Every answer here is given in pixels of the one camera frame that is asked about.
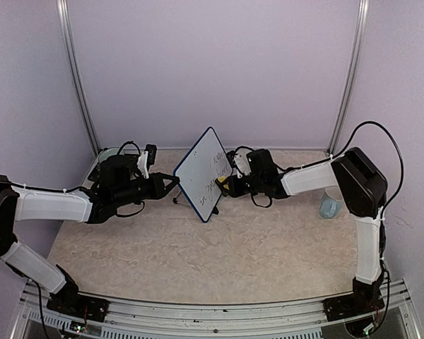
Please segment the yellow whiteboard eraser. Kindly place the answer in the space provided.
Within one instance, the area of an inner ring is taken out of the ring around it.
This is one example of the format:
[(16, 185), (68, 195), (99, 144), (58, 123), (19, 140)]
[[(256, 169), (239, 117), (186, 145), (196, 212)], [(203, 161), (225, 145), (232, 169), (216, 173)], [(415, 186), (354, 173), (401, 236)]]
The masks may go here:
[(219, 177), (216, 179), (217, 185), (224, 189), (229, 189), (228, 177)]

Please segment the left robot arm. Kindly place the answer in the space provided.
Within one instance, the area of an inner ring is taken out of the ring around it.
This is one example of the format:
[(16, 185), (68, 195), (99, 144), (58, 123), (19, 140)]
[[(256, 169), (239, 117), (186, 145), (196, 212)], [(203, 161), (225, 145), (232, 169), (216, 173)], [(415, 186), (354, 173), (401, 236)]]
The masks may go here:
[(160, 200), (179, 184), (179, 177), (151, 173), (149, 168), (154, 162), (151, 145), (140, 155), (118, 152), (98, 162), (88, 178), (92, 183), (88, 188), (35, 188), (0, 175), (0, 260), (48, 291), (50, 309), (65, 314), (89, 312), (87, 299), (78, 293), (73, 278), (22, 243), (13, 231), (14, 225), (25, 220), (95, 225), (114, 216), (122, 218), (118, 212), (122, 206)]

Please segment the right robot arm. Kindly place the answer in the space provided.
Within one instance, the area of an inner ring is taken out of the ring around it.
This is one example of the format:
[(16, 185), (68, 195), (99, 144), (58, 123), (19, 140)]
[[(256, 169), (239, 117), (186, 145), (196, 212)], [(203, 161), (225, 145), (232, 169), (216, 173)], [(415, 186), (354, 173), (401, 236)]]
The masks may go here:
[(230, 151), (236, 174), (216, 180), (222, 195), (238, 198), (264, 194), (281, 200), (317, 189), (337, 188), (357, 230), (357, 267), (352, 292), (323, 301), (328, 321), (367, 314), (384, 308), (380, 288), (384, 279), (383, 252), (386, 234), (383, 212), (387, 204), (387, 180), (357, 148), (344, 154), (281, 172), (266, 149), (245, 156)]

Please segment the blue framed whiteboard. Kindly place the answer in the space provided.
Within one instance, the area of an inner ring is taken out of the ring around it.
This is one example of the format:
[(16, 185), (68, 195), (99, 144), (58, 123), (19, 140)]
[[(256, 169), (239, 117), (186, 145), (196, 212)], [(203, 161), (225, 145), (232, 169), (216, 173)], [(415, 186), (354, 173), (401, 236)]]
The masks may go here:
[(208, 127), (187, 154), (173, 175), (179, 178), (181, 192), (199, 219), (208, 222), (222, 196), (216, 180), (229, 177), (232, 167), (226, 151), (213, 127)]

